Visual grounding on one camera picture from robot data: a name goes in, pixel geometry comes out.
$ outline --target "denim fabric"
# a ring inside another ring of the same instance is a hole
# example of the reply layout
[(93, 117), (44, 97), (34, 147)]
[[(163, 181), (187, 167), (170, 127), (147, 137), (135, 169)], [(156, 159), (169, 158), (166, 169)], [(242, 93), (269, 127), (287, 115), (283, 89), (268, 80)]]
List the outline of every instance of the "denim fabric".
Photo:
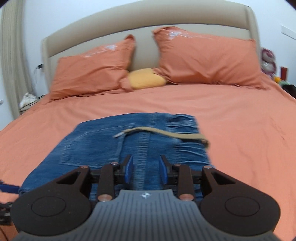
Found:
[[(194, 140), (180, 140), (160, 134), (140, 131), (113, 138), (122, 130), (149, 126), (174, 133), (199, 133), (195, 118), (190, 115), (167, 113), (135, 113), (90, 120), (79, 124), (67, 135), (44, 161), (24, 181), (20, 194), (37, 188), (79, 166), (101, 168), (112, 161), (122, 162), (133, 155), (133, 190), (164, 188), (159, 173), (159, 156), (164, 154), (170, 163), (189, 165), (201, 170), (209, 164), (203, 144)], [(93, 185), (90, 199), (96, 196)], [(197, 198), (201, 197), (196, 186)]]

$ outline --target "yellow pillow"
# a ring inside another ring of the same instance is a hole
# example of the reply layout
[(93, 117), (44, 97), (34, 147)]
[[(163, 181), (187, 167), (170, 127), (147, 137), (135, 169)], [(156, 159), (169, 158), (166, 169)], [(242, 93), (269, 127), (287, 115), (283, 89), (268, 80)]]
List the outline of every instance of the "yellow pillow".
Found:
[(159, 87), (166, 84), (166, 80), (153, 73), (153, 69), (138, 69), (132, 71), (128, 74), (128, 79), (134, 90)]

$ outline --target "beige headboard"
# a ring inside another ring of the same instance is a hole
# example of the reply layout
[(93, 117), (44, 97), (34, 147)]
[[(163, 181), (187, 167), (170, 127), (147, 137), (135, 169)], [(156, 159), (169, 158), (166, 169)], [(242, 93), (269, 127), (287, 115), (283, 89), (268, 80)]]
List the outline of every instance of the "beige headboard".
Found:
[(175, 25), (198, 33), (260, 40), (255, 15), (250, 7), (223, 0), (145, 0), (80, 19), (42, 42), (44, 72), (50, 87), (60, 57), (83, 53), (112, 44), (133, 34), (136, 51), (130, 70), (158, 65), (158, 48), (151, 31)]

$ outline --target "orange pillow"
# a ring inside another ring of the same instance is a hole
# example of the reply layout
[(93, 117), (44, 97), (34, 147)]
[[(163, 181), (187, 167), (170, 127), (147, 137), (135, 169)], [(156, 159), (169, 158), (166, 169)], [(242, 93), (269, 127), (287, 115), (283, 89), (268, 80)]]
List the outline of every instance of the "orange pillow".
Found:
[(102, 45), (83, 54), (58, 61), (50, 99), (92, 95), (106, 91), (132, 91), (127, 68), (135, 48), (133, 35), (112, 45)]
[(177, 27), (153, 31), (160, 50), (154, 72), (175, 84), (225, 84), (264, 88), (253, 39), (198, 34)]

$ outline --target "mattress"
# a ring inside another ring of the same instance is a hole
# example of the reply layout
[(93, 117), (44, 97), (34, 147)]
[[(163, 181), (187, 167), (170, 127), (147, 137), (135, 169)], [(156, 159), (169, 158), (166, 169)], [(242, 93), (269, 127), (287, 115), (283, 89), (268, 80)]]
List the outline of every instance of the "mattress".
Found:
[[(130, 93), (70, 97), (39, 103), (0, 132), (0, 173), (21, 185), (77, 124), (137, 112), (195, 116), (210, 141), (215, 167), (267, 194), (280, 205), (275, 234), (296, 235), (296, 100), (276, 83), (268, 90), (226, 85), (167, 85)], [(0, 194), (0, 202), (14, 201)]]

